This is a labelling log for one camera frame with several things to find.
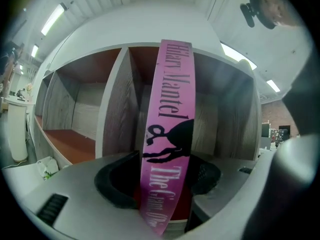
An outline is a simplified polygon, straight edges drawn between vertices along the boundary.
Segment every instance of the ceiling light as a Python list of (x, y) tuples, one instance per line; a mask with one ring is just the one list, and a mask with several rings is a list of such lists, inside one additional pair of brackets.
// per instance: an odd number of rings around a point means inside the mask
[(64, 7), (59, 4), (53, 13), (50, 15), (46, 23), (44, 24), (43, 29), (41, 30), (41, 33), (46, 35), (49, 31), (49, 29), (53, 26), (53, 24), (56, 22), (56, 20), (59, 18), (59, 16), (65, 11)]
[(32, 49), (32, 52), (31, 52), (31, 56), (32, 57), (36, 57), (36, 53), (38, 51), (38, 48), (39, 48), (39, 46), (36, 45), (36, 44), (33, 46), (33, 49)]
[(276, 93), (277, 93), (277, 92), (280, 92), (280, 89), (278, 88), (278, 86), (275, 84), (274, 81), (269, 80), (269, 81), (266, 81), (266, 83), (267, 83), (268, 85), (270, 85), (271, 88), (274, 89)]
[(249, 62), (252, 70), (257, 68), (256, 64), (254, 64), (251, 60), (249, 60), (248, 58), (243, 56), (241, 53), (237, 52), (236, 50), (230, 48), (229, 46), (227, 46), (223, 43), (221, 45), (222, 45), (222, 49), (223, 49), (225, 55), (236, 60), (237, 62), (239, 62), (240, 60), (246, 60), (247, 62)]

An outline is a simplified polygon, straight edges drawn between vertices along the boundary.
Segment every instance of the black vent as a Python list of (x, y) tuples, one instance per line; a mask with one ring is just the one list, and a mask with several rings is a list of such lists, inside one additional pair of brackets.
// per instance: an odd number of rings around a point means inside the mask
[(247, 167), (242, 167), (239, 169), (239, 172), (245, 173), (245, 174), (250, 174), (252, 172), (252, 169), (247, 168)]
[(67, 200), (68, 197), (66, 196), (54, 194), (37, 214), (38, 218), (49, 226), (52, 226)]

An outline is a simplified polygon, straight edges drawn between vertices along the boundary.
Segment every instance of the brown shelf surface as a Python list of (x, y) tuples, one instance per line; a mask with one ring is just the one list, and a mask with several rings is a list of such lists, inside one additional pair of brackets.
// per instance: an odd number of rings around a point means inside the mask
[(45, 135), (70, 163), (78, 164), (96, 158), (96, 142), (73, 130), (45, 130)]
[(38, 121), (40, 127), (42, 128), (42, 116), (41, 115), (36, 115), (35, 119)]

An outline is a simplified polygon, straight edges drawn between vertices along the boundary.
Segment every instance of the white cylinder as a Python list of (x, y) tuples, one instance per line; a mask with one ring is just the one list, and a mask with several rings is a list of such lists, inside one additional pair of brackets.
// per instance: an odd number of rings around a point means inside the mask
[(26, 147), (26, 106), (9, 103), (8, 133), (9, 146), (15, 162), (25, 161), (28, 157)]

